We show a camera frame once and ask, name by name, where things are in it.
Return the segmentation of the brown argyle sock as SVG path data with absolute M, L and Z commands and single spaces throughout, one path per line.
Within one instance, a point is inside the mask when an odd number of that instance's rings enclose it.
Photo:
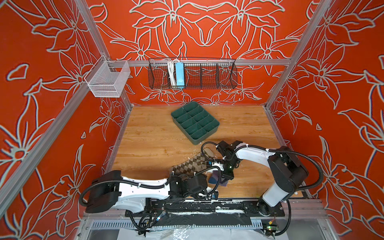
M 197 154 L 193 158 L 170 168 L 170 173 L 174 175 L 185 174 L 187 176 L 193 176 L 194 173 L 200 172 L 204 169 L 211 167 L 212 164 L 201 153 Z

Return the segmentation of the green divided tray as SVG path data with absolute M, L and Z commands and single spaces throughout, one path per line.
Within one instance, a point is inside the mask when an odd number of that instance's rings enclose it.
M 213 135 L 219 121 L 197 102 L 190 102 L 171 113 L 175 125 L 193 145 L 198 145 Z

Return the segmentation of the purple sock with yellow cuff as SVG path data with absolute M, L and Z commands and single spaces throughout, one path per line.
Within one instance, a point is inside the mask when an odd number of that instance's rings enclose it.
M 227 175 L 222 172 L 221 177 L 219 177 L 219 172 L 218 171 L 213 171 L 212 175 L 210 176 L 208 183 L 209 184 L 219 184 L 219 186 L 226 187 L 228 185 L 229 179 L 227 178 Z

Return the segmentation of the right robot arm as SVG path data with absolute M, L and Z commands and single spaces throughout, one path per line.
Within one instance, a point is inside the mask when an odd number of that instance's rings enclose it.
M 279 202 L 292 196 L 308 177 L 307 169 L 289 148 L 266 149 L 248 145 L 241 141 L 227 144 L 222 141 L 216 146 L 222 155 L 220 183 L 234 179 L 234 169 L 242 160 L 251 161 L 270 168 L 274 183 L 258 199 L 257 208 L 262 216 L 270 216 Z

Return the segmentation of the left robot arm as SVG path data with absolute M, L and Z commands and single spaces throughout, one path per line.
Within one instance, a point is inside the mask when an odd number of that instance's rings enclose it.
M 122 209 L 136 214 L 144 211 L 147 199 L 216 199 L 218 185 L 208 187 L 205 172 L 203 170 L 192 176 L 171 172 L 166 179 L 136 180 L 121 176 L 121 171 L 111 171 L 92 181 L 80 194 L 79 204 L 86 208 L 88 214 L 109 209 Z

